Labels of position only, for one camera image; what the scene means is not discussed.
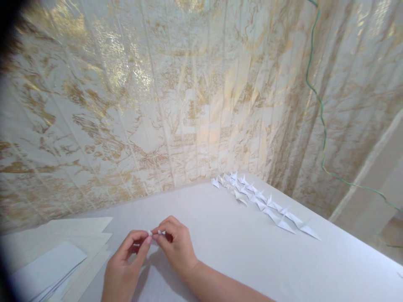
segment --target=forearm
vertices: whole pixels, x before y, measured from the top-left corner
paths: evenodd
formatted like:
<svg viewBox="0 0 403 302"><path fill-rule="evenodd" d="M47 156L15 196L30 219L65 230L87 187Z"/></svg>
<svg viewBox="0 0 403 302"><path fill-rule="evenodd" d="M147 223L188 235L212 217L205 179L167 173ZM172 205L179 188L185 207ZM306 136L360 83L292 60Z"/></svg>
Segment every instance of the forearm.
<svg viewBox="0 0 403 302"><path fill-rule="evenodd" d="M185 283L202 302L274 302L254 289L200 262Z"/></svg>

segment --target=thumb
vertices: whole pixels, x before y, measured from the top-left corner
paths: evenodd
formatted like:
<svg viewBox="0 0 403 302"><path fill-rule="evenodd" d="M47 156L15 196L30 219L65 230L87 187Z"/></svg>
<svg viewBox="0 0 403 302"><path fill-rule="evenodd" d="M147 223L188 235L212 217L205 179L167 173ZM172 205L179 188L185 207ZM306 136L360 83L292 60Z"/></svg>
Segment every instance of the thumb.
<svg viewBox="0 0 403 302"><path fill-rule="evenodd" d="M137 253L136 258L134 259L132 266L140 271L141 267L143 266L144 260L146 260L148 250L151 246L152 237L148 236L144 241L143 244L139 248L139 252Z"/></svg>
<svg viewBox="0 0 403 302"><path fill-rule="evenodd" d="M153 235L152 237L157 241L160 248L162 248L162 250L166 254L168 252L168 249L170 248L171 244L168 242L168 240L165 238L165 236L164 235Z"/></svg>

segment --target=white table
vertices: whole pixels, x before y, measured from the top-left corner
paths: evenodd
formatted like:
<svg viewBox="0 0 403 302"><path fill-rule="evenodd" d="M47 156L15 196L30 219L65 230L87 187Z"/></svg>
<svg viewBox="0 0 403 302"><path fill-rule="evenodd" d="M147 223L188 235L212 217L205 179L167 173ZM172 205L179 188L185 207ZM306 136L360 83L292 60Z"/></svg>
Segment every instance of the white table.
<svg viewBox="0 0 403 302"><path fill-rule="evenodd" d="M115 252L132 229L153 229L174 215L190 230L197 257L276 301L403 301L403 267L257 177L246 180L321 237L277 227L256 205L245 207L225 188L204 182L77 217L112 216ZM100 301L105 265L81 297ZM133 301L197 301L153 243Z"/></svg>

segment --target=green wire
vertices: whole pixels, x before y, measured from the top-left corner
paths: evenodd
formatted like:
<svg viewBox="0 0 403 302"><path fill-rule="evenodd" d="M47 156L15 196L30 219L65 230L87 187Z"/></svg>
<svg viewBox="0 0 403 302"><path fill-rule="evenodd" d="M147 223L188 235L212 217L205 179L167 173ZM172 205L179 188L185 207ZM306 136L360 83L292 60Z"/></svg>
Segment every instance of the green wire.
<svg viewBox="0 0 403 302"><path fill-rule="evenodd" d="M310 3L312 3L312 4L318 9L318 13L317 13L317 15L316 15L316 20L315 20L314 26L312 27L312 33L311 33L311 53L310 53L310 55L309 55L309 63L308 63L308 67L307 67L307 69L306 69L305 81L306 81L306 83L308 84L308 86L310 87L310 89L315 93L316 99L318 100L318 102L319 102L319 104L320 104L320 119L321 119L322 124L323 124L323 132L324 132L324 140L323 140L323 147L322 147L322 162L321 162L321 167L322 167L323 171L325 171L327 174L329 174L329 175L331 175L331 176L333 176L333 177L336 177L338 180L342 181L342 182L345 183L345 184L348 184L348 185L354 186L354 187L360 187L360 188L363 188L363 189L367 189L367 190L370 190L370 191L372 191L372 192L375 192L375 193L379 194L379 195L384 199L384 201L385 201L386 204L390 205L390 206L393 207L395 210L402 211L402 209L400 209L399 207L397 207L397 205L395 205L395 204L393 204L393 203L390 203L390 202L386 199L386 196L385 196L383 193L381 193L380 191L377 191L377 190L372 189L372 188L370 188L370 187L366 187L366 186L362 186L362 185L356 185L356 184L353 184L353 183L351 183L351 182L348 182L348 181L344 180L343 178L337 176L336 174L327 171L326 168L325 168L325 166L324 166L324 160L325 160L325 154L326 154L326 146L327 146L327 127L326 127L326 122L325 122L325 120L324 120L324 118L323 118L323 103L322 103L322 100L320 99L319 94L318 94L318 92L316 91L315 87L309 82L309 69L311 68L312 54L313 54L313 52L314 52L314 31L315 31L316 24L318 23L318 20L319 20L319 17L320 17L320 11L321 11L321 10L320 10L320 8L319 8L319 6L318 6L318 4L317 4L316 2L314 2L313 0L308 0L308 1L309 1ZM379 239L381 240L381 242L382 242L383 244L385 244L386 246L403 248L403 246L387 244L387 243L380 237L380 234L378 234L378 236L379 236Z"/></svg>

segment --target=curtain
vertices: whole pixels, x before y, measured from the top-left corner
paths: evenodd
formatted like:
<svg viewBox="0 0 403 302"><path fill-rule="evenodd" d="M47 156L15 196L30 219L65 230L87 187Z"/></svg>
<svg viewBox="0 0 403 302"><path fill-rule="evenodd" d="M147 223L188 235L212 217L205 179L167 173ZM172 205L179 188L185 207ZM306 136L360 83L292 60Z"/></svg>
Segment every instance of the curtain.
<svg viewBox="0 0 403 302"><path fill-rule="evenodd" d="M325 166L350 181L402 108L402 4L320 1L310 79ZM1 227L28 227L243 170L328 218L305 83L304 0L43 0L1 82Z"/></svg>

